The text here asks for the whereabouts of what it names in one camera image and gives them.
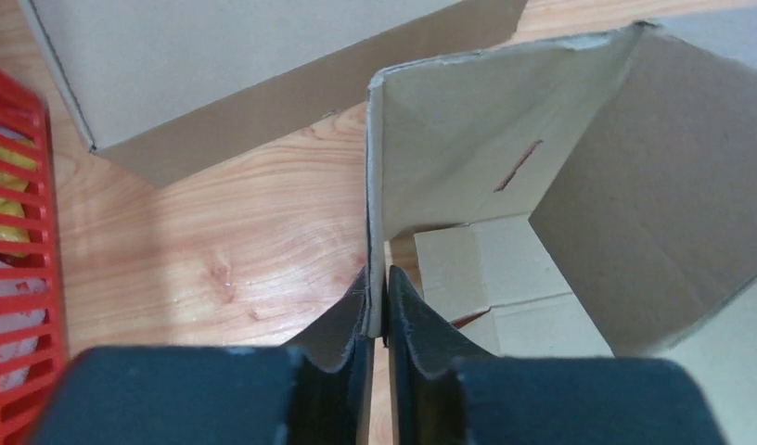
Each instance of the yellow object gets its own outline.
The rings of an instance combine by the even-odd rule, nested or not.
[[[19,142],[25,146],[33,146],[33,143],[31,141],[20,140]],[[2,146],[0,146],[0,160],[9,162],[10,164],[29,171],[34,171],[37,168],[37,164],[33,160],[19,155],[18,153],[12,152]],[[4,188],[15,190],[17,192],[23,192],[26,191],[26,187],[28,185],[29,181],[20,179],[6,172],[0,172],[0,186]],[[0,214],[15,216],[18,218],[24,218],[26,216],[23,212],[23,206],[21,206],[18,201],[4,199],[2,197],[0,197]],[[20,227],[0,224],[0,240],[28,243],[29,232],[26,229]],[[16,257],[26,256],[25,254],[19,253],[11,253],[11,255]]]

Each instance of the open cardboard box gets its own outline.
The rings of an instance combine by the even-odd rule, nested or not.
[[[383,70],[366,162],[373,301],[415,234],[486,349],[670,357],[757,443],[757,8]]]

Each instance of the small cardboard box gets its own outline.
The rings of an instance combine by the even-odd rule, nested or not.
[[[166,185],[355,105],[377,70],[505,41],[525,0],[20,0],[84,142]]]
[[[366,120],[373,304],[415,234],[486,349],[670,357],[757,443],[757,8],[385,69]]]

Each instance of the corrugated cardboard edge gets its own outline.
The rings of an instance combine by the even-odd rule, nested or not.
[[[86,145],[90,152],[95,150],[95,138],[92,136],[92,132],[89,126],[86,124],[86,120],[83,118],[81,108],[78,106],[78,101],[75,99],[75,94],[70,89],[70,84],[67,82],[67,76],[64,74],[64,70],[61,68],[61,64],[58,61],[56,51],[53,45],[51,45],[48,35],[45,33],[45,28],[40,18],[37,16],[37,9],[34,6],[33,0],[18,0],[23,16],[26,17],[26,22],[29,25],[29,30],[34,36],[34,40],[37,41],[37,45],[40,47],[40,54],[45,59],[46,66],[51,71],[51,77],[54,79],[54,83],[57,85],[59,94],[67,106],[67,111],[72,117],[72,122],[78,129],[78,134],[83,139],[83,143]]]
[[[464,0],[95,152],[162,187],[358,104],[384,67],[495,45],[526,0]]]
[[[639,21],[636,26],[650,25]],[[368,311],[370,320],[368,326],[380,325],[380,302],[382,289],[385,286],[385,257],[384,240],[386,236],[396,234],[384,234],[382,217],[383,197],[383,85],[393,74],[409,69],[429,65],[452,65],[461,63],[473,63],[480,60],[503,57],[507,53],[533,51],[540,46],[560,46],[571,51],[580,51],[603,45],[610,33],[591,32],[574,36],[556,37],[525,44],[506,46],[491,51],[471,51],[444,57],[433,57],[424,60],[404,63],[379,71],[368,86],[368,99],[366,110],[366,216],[367,216],[367,290],[366,294],[370,301],[371,311]],[[368,329],[375,334],[376,330]]]

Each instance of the wood grain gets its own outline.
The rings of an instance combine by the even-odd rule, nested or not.
[[[532,0],[514,41],[752,3]],[[51,110],[71,354],[282,342],[364,263],[364,105],[156,191],[86,153],[14,0],[0,0],[0,68]],[[391,256],[418,281],[413,240],[393,241]],[[386,357],[378,351],[372,443],[391,443]]]

